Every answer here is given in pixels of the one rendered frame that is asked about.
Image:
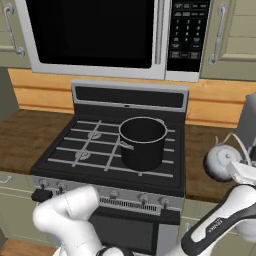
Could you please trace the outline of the green base cupboard door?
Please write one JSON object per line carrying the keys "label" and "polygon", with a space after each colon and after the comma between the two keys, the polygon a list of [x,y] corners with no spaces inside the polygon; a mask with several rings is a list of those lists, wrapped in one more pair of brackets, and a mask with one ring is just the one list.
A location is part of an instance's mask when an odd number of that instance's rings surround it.
{"label": "green base cupboard door", "polygon": [[35,206],[29,197],[0,193],[0,227],[7,238],[50,246],[47,235],[33,224]]}

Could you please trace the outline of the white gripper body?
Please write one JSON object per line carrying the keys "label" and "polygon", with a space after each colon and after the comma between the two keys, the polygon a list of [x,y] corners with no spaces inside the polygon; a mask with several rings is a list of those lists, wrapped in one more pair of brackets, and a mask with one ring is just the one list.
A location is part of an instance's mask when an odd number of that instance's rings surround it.
{"label": "white gripper body", "polygon": [[256,185],[256,168],[239,162],[230,162],[227,172],[239,184]]}

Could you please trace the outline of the green wall cupboard door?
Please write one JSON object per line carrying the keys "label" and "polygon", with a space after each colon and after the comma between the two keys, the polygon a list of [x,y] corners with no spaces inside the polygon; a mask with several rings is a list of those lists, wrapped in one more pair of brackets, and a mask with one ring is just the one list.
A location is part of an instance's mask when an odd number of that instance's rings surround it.
{"label": "green wall cupboard door", "polygon": [[[22,47],[25,51],[25,56],[20,57],[12,48],[9,33],[4,17],[4,7],[7,3],[11,3],[14,8],[14,14],[9,16],[15,42],[18,47]],[[30,68],[30,61],[19,22],[18,11],[15,0],[0,0],[0,67],[6,68]]]}
{"label": "green wall cupboard door", "polygon": [[[218,7],[226,2],[218,61],[209,64],[220,22]],[[256,81],[256,0],[212,0],[201,78]]]}

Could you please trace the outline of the green drawer front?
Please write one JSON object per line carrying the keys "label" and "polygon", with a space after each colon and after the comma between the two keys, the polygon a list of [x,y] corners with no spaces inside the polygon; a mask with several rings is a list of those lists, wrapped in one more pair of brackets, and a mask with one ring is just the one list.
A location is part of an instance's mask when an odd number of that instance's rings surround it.
{"label": "green drawer front", "polygon": [[[194,226],[202,217],[204,217],[210,210],[216,206],[215,203],[196,201],[186,199],[184,201],[183,210],[181,213],[181,223],[179,227],[177,240],[180,241],[184,236],[185,223],[190,223],[191,227]],[[227,242],[230,242],[236,233],[231,231],[224,238],[222,238],[212,251],[212,256],[227,256],[229,248]]]}
{"label": "green drawer front", "polygon": [[0,193],[30,196],[34,192],[34,185],[29,176],[0,171],[0,180],[6,180],[9,175],[13,179],[6,184],[0,184]]}

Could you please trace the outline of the silver kettle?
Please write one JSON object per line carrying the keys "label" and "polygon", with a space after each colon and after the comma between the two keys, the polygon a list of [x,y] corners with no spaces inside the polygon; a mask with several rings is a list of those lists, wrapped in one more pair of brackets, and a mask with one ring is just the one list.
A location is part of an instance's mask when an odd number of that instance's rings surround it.
{"label": "silver kettle", "polygon": [[[237,141],[242,153],[226,144],[231,136]],[[215,137],[215,145],[208,151],[203,159],[203,168],[205,173],[213,180],[218,182],[230,182],[234,179],[227,169],[230,162],[236,162],[250,167],[253,166],[244,143],[235,133],[229,133],[222,142],[219,141],[218,137]]]}

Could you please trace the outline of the silver microwave oven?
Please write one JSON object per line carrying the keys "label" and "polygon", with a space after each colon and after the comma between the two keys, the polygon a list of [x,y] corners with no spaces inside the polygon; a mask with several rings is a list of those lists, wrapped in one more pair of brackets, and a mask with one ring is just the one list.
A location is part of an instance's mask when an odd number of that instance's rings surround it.
{"label": "silver microwave oven", "polygon": [[165,0],[155,64],[158,0],[15,0],[37,73],[196,82],[211,0]]}

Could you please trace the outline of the black cooking pot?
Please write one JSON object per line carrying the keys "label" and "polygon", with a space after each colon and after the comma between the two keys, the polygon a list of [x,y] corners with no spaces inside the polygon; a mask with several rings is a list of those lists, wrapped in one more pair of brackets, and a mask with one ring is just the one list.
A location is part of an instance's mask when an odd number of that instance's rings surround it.
{"label": "black cooking pot", "polygon": [[123,163],[135,171],[151,171],[163,160],[167,127],[163,120],[133,117],[119,126]]}

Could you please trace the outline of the black and silver stove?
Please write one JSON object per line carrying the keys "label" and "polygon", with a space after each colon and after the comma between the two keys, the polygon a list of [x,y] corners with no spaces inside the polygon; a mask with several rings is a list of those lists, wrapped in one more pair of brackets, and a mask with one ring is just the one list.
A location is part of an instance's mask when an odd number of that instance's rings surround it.
{"label": "black and silver stove", "polygon": [[[184,124],[189,91],[185,86],[75,80],[75,115],[31,168],[35,190],[62,194],[92,185],[119,199],[146,194],[149,202],[170,200],[183,209],[185,198]],[[159,167],[138,172],[125,166],[119,145],[120,124],[133,117],[164,121],[167,135]],[[48,182],[46,188],[39,180]],[[59,190],[58,182],[67,185]],[[134,256],[164,256],[176,244],[179,225],[93,215],[90,219],[106,246],[125,247]]]}

